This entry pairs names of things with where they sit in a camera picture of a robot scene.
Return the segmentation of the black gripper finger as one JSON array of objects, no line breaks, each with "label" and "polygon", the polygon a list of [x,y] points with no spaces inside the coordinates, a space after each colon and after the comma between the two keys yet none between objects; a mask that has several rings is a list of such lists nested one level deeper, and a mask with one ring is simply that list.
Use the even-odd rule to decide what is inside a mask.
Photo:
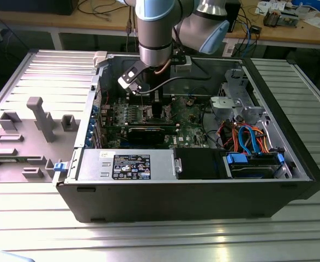
[{"label": "black gripper finger", "polygon": [[161,118],[163,91],[154,91],[152,94],[152,114],[154,118]]}]

